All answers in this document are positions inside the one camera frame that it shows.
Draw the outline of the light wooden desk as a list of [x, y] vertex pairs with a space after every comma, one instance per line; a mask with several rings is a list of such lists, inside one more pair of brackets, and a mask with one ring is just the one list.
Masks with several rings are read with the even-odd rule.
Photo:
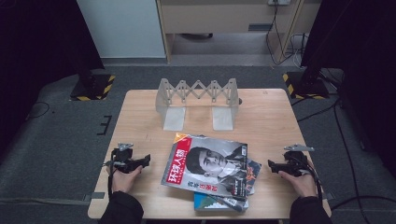
[[265, 32], [275, 60], [287, 58], [291, 37], [308, 34], [322, 0], [291, 0], [268, 6], [268, 0], [156, 0], [165, 53], [176, 34]]

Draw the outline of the person's left hand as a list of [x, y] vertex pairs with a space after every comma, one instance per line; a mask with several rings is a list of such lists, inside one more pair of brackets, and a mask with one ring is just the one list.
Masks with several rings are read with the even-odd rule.
[[142, 166], [138, 166], [131, 173], [125, 174], [123, 172], [120, 172], [119, 170], [111, 171], [109, 168], [107, 168], [106, 170], [108, 174], [112, 176], [111, 190], [113, 192], [121, 191], [127, 194], [131, 194], [134, 181], [141, 174], [142, 169]]

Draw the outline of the person's right hand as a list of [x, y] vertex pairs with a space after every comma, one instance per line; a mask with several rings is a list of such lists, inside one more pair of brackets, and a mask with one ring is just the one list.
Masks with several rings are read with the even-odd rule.
[[278, 174], [291, 183], [297, 194], [302, 197], [317, 197], [317, 187], [314, 177], [311, 174], [301, 176], [293, 176], [284, 171], [279, 171]]

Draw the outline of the black stand base striped edge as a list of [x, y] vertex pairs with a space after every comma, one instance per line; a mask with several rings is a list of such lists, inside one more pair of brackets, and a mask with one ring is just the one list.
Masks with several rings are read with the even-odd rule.
[[93, 74], [86, 64], [78, 57], [71, 59], [78, 74], [78, 82], [70, 93], [73, 101], [104, 100], [111, 90], [114, 75], [103, 73]]
[[319, 71], [310, 68], [282, 75], [292, 99], [326, 99], [329, 92], [318, 76]]

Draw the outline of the thick blue book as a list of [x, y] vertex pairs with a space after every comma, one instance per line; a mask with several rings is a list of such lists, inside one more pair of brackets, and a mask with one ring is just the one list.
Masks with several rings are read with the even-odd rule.
[[195, 211], [235, 211], [245, 212], [248, 201], [240, 201], [231, 197], [208, 195], [200, 192], [193, 194], [193, 206]]

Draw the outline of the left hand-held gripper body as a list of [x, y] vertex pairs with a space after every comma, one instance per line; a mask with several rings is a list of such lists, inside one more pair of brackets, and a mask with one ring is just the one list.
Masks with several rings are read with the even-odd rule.
[[129, 174], [139, 166], [137, 161], [132, 160], [132, 155], [133, 144], [118, 143], [118, 146], [111, 153], [111, 160], [119, 171]]

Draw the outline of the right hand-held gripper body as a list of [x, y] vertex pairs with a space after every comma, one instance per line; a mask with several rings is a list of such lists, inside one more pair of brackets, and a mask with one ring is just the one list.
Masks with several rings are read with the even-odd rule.
[[288, 147], [284, 147], [286, 153], [284, 158], [287, 161], [287, 165], [290, 167], [288, 174], [294, 176], [301, 176], [312, 174], [312, 168], [308, 164], [308, 159], [304, 154], [304, 151], [314, 151], [312, 147], [303, 146], [301, 144], [294, 144]]

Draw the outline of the portrait cover magazine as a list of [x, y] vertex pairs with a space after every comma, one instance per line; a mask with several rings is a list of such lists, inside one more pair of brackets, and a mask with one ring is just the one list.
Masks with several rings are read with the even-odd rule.
[[176, 133], [163, 185], [245, 201], [247, 182], [246, 143]]

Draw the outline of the black curtain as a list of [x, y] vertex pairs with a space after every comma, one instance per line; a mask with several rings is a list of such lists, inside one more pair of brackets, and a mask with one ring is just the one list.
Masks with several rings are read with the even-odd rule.
[[345, 72], [342, 93], [396, 178], [396, 0], [321, 0], [302, 65]]
[[0, 158], [47, 84], [103, 66], [77, 0], [0, 0]]

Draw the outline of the white cabinet panel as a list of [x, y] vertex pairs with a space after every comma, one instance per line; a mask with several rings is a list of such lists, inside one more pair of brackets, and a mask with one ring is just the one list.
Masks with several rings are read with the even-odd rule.
[[77, 0], [101, 58], [165, 58], [156, 0]]

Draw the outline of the grey metal expandable book rack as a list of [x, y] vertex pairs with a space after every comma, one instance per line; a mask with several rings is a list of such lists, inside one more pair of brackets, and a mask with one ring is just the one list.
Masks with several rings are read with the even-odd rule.
[[201, 80], [191, 85], [186, 80], [180, 80], [173, 86], [167, 78], [161, 79], [155, 108], [162, 117], [165, 131], [182, 131], [187, 110], [194, 105], [210, 107], [214, 131], [232, 131], [241, 105], [236, 79], [230, 78], [223, 86], [216, 80], [211, 80], [207, 85]]

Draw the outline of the dark cover magazine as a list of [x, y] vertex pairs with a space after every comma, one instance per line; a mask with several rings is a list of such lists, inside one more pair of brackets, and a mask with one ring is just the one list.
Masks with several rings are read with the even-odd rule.
[[[247, 160], [247, 183], [246, 192], [247, 196], [255, 193], [254, 184], [260, 173], [262, 165], [251, 159]], [[248, 209], [248, 200], [238, 200], [233, 197], [220, 197], [215, 196], [215, 199], [222, 204], [227, 205], [237, 212], [245, 212]]]

